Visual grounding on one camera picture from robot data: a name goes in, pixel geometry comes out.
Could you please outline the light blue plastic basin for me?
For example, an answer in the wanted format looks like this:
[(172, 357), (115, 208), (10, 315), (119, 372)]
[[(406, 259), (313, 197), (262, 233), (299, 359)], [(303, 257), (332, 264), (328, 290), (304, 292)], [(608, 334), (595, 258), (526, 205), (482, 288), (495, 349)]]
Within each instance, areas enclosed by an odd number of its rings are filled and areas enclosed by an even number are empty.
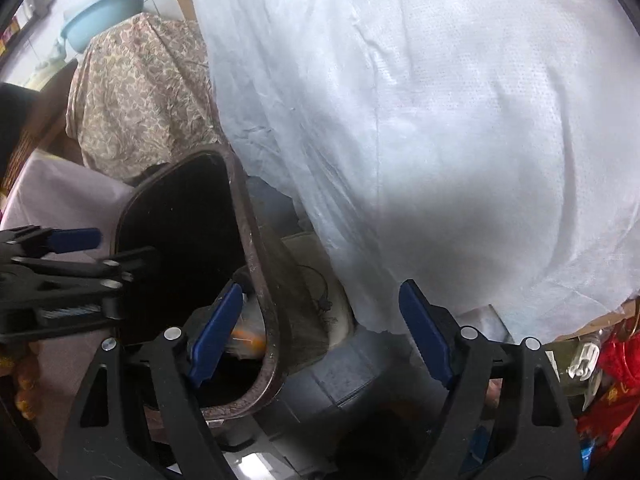
[(96, 0), (68, 18), (60, 38), (77, 53), (84, 52), (95, 36), (141, 13), (144, 0)]

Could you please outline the white sheet cover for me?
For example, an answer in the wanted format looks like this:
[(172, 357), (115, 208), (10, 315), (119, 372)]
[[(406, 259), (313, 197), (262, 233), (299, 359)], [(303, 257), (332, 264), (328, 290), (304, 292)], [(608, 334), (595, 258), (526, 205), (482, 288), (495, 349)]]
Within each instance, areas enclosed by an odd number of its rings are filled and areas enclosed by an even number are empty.
[(221, 128), (357, 321), (550, 341), (639, 290), (636, 0), (192, 0)]

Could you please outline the floral cloth cover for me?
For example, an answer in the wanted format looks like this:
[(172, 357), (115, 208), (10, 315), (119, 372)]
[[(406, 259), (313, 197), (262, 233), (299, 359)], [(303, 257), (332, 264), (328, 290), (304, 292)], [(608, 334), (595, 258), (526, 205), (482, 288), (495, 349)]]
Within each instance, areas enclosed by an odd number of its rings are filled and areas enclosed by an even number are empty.
[(86, 167), (122, 182), (224, 142), (198, 24), (139, 13), (93, 37), (70, 84), (66, 133)]

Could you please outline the dark trash bin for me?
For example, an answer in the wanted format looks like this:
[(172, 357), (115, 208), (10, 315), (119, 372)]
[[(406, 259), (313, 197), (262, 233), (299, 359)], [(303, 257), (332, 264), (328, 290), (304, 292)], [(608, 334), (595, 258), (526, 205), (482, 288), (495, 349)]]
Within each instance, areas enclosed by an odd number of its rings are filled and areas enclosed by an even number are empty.
[(138, 185), (118, 219), (113, 252), (148, 248), (134, 274), (131, 336), (145, 340), (209, 307), (232, 278), (257, 301), (266, 326), (262, 359), (225, 356), (198, 389), (209, 422), (259, 411), (285, 378), (321, 360), (329, 336), (303, 273), (270, 226), (256, 219), (246, 174), (231, 148), (210, 144)]

